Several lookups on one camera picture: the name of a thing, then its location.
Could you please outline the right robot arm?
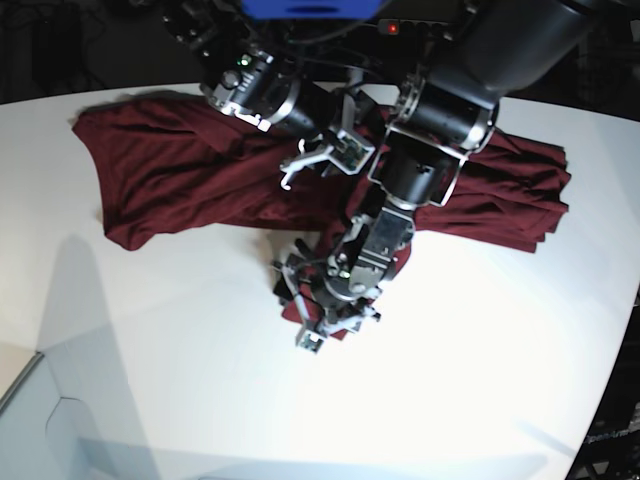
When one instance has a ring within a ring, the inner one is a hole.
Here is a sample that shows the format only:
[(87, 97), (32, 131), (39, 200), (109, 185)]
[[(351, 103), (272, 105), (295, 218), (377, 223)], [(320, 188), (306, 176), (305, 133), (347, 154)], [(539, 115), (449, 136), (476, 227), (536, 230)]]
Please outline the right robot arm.
[(283, 189), (305, 168), (357, 175), (374, 155), (357, 131), (372, 103), (360, 92), (367, 65), (289, 46), (288, 26), (252, 20), (233, 1), (166, 1), (163, 23), (202, 65), (200, 89), (214, 110), (297, 140), (297, 155), (280, 165)]

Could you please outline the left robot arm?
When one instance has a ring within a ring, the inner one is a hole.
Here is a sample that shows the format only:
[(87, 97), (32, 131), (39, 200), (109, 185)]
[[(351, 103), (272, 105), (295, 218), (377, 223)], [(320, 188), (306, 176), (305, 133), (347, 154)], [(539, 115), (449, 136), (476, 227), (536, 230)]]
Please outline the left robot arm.
[(465, 162), (495, 129), (501, 99), (539, 80), (596, 24), (606, 1), (493, 1), (452, 46), (401, 84), (369, 187), (320, 255), (303, 241), (278, 262), (278, 286), (301, 323), (295, 343), (317, 352), (332, 335), (379, 319), (374, 301), (417, 229), (444, 206)]

